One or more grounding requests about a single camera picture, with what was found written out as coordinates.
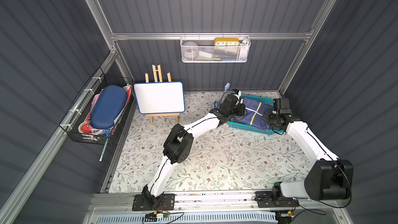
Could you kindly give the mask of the teal plastic basket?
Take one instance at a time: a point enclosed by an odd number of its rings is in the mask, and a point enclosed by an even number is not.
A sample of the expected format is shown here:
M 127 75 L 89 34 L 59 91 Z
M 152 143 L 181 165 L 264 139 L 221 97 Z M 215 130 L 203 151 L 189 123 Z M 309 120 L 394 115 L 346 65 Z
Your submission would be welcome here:
M 249 97 L 249 98 L 253 98 L 253 99 L 255 99 L 255 100 L 258 100 L 258 101 L 260 101 L 260 102 L 263 102 L 263 103 L 267 103 L 267 104 L 270 104 L 270 105 L 274 105 L 273 99 L 266 98 L 266 97 L 259 97 L 259 96 L 253 96 L 253 95 L 247 95 L 247 94 L 242 94 L 241 97 L 242 97 L 242 98 L 244 98 L 244 97 Z M 274 134 L 280 134 L 280 135 L 282 135 L 282 134 L 284 133 L 283 130 L 271 129 L 271 127 L 269 127 L 269 129 L 266 130 L 266 131 L 260 130 L 260 129 L 257 129 L 257 128 L 253 128 L 253 127 L 251 127 L 251 126 L 249 126 L 249 125 L 245 125 L 245 124 L 242 124 L 242 123 L 238 123 L 238 122 L 236 121 L 235 117 L 234 117 L 231 121 L 228 122 L 228 125 L 229 125 L 231 128 L 235 128 L 235 129 L 239 129 L 239 130 L 244 130 L 244 131 L 255 132 L 255 133 L 261 133 L 261 134 L 266 134 L 266 135 L 274 135 Z

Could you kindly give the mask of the navy blue pillowcase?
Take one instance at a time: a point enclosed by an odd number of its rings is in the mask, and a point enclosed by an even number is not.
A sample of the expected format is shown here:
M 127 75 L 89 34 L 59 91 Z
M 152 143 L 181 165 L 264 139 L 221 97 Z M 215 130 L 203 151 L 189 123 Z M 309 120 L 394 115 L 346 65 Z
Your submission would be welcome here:
M 245 105 L 244 114 L 236 116 L 236 121 L 260 130 L 268 130 L 269 124 L 262 118 L 268 110 L 273 111 L 274 106 L 249 97 L 244 97 L 243 104 Z

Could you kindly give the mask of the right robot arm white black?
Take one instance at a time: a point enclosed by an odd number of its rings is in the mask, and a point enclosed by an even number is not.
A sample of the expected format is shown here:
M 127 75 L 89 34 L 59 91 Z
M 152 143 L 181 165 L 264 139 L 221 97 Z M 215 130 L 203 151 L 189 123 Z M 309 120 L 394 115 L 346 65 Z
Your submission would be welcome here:
M 309 125 L 292 114 L 288 98 L 273 100 L 263 120 L 272 129 L 291 136 L 308 158 L 312 168 L 301 181 L 275 183 L 272 200 L 310 198 L 314 201 L 350 200 L 353 165 L 331 152 L 313 133 Z

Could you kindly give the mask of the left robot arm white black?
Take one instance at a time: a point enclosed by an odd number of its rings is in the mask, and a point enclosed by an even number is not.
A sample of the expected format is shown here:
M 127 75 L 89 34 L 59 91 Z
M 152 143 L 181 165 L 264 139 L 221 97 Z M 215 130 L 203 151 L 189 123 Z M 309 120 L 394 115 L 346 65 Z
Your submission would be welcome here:
M 154 178 L 143 187 L 143 199 L 150 207 L 156 207 L 159 204 L 166 183 L 176 167 L 188 158 L 195 139 L 220 127 L 231 118 L 243 115 L 245 109 L 243 100 L 241 91 L 234 89 L 219 107 L 210 110 L 203 118 L 191 124 L 178 123 L 173 126 L 163 145 L 161 164 Z

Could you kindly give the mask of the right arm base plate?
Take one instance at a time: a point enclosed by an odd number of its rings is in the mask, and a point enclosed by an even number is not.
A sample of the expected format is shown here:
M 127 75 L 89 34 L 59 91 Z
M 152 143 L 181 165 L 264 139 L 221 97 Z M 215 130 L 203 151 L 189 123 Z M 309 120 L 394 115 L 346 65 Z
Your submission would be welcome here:
M 271 191 L 256 191 L 255 201 L 259 208 L 289 207 L 295 209 L 299 207 L 298 199 L 275 197 Z

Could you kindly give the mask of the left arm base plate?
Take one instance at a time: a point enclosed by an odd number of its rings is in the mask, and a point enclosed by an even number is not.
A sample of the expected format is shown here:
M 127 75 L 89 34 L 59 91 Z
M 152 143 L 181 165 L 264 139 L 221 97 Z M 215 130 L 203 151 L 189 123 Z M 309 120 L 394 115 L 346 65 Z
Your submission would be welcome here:
M 150 202 L 143 195 L 136 195 L 133 200 L 132 211 L 172 211 L 175 205 L 175 194 L 162 194 Z

